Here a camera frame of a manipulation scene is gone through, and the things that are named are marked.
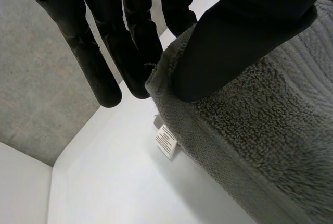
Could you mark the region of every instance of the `white wall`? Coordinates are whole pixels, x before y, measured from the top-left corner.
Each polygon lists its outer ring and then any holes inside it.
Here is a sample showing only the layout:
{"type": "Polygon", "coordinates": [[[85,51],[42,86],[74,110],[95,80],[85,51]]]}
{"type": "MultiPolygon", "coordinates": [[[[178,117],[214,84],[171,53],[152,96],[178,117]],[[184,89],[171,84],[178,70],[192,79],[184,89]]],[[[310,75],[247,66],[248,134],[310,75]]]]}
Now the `white wall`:
{"type": "Polygon", "coordinates": [[[0,223],[46,224],[52,168],[0,143],[0,223]]]}

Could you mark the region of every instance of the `white floor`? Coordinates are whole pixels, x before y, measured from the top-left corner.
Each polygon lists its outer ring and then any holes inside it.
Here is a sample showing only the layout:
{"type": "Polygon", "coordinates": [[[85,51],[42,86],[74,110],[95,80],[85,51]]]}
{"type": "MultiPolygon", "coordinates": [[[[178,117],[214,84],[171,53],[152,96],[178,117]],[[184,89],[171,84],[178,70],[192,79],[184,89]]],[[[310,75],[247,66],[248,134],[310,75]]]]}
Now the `white floor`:
{"type": "MultiPolygon", "coordinates": [[[[194,0],[198,17],[217,0],[194,0]]],[[[174,37],[161,36],[166,47],[174,37]]],[[[151,99],[100,108],[58,158],[48,224],[255,223],[184,152],[157,148],[151,99]]]]}

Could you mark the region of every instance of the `gray concrete wall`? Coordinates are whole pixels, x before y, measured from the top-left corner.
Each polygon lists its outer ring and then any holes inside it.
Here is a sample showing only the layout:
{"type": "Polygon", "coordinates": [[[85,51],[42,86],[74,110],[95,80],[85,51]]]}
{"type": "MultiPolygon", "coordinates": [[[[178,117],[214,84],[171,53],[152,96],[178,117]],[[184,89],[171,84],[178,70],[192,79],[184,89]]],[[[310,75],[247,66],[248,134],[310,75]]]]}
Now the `gray concrete wall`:
{"type": "MultiPolygon", "coordinates": [[[[166,25],[160,0],[153,20],[166,25]]],[[[117,81],[121,77],[88,21],[117,81]]],[[[99,108],[59,29],[35,0],[0,0],[0,142],[53,165],[99,108]]]]}

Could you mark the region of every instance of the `plush towel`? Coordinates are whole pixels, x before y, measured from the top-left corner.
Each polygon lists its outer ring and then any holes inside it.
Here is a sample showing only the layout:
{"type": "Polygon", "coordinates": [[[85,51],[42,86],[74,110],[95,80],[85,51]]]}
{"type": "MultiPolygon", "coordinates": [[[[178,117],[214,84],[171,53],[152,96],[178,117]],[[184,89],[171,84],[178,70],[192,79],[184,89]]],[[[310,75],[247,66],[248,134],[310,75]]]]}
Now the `plush towel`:
{"type": "Polygon", "coordinates": [[[316,7],[307,30],[208,98],[171,91],[193,29],[146,84],[182,148],[258,223],[333,223],[333,0],[316,7]]]}

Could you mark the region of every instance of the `care label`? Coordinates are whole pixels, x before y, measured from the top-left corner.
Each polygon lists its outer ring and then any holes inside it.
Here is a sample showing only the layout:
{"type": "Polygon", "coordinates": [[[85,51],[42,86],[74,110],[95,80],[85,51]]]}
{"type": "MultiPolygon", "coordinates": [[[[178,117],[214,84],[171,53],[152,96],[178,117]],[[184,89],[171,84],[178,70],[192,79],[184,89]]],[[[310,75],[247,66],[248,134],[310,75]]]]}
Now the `care label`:
{"type": "Polygon", "coordinates": [[[171,159],[177,147],[178,141],[165,124],[163,124],[159,129],[155,140],[157,141],[157,146],[162,150],[162,152],[169,159],[171,159]]]}

